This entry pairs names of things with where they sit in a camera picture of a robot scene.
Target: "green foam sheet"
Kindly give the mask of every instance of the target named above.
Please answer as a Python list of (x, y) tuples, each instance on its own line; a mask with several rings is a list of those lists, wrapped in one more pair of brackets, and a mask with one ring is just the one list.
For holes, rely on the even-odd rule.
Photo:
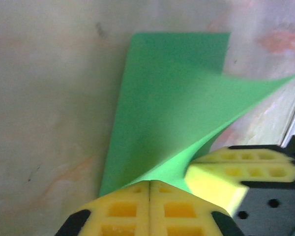
[(151, 179), (189, 191), (183, 177), (194, 154), (291, 79), (223, 75), (229, 36), (133, 36), (100, 196)]

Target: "green paper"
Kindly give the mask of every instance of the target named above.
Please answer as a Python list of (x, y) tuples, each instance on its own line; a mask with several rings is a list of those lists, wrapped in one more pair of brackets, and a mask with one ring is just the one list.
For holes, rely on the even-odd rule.
[(100, 196), (149, 179), (188, 191), (183, 176), (194, 154), (289, 81), (222, 75), (229, 36), (133, 36)]

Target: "white marble surface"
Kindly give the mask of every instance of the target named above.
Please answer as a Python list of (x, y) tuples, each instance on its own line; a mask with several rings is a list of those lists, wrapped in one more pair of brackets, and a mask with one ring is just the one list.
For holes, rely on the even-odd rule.
[[(295, 0), (0, 0), (0, 236), (53, 235), (96, 197), (130, 37), (231, 31), (225, 73), (295, 73)], [(279, 143), (295, 80), (217, 141)]]

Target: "screw hole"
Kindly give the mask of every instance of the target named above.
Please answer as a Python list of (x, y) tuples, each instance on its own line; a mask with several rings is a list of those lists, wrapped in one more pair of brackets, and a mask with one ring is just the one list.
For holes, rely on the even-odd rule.
[(267, 203), (271, 208), (277, 208), (280, 205), (280, 202), (277, 199), (271, 199)]
[(242, 220), (245, 220), (248, 218), (249, 214), (246, 212), (246, 211), (239, 211), (237, 213), (237, 216), (242, 219)]

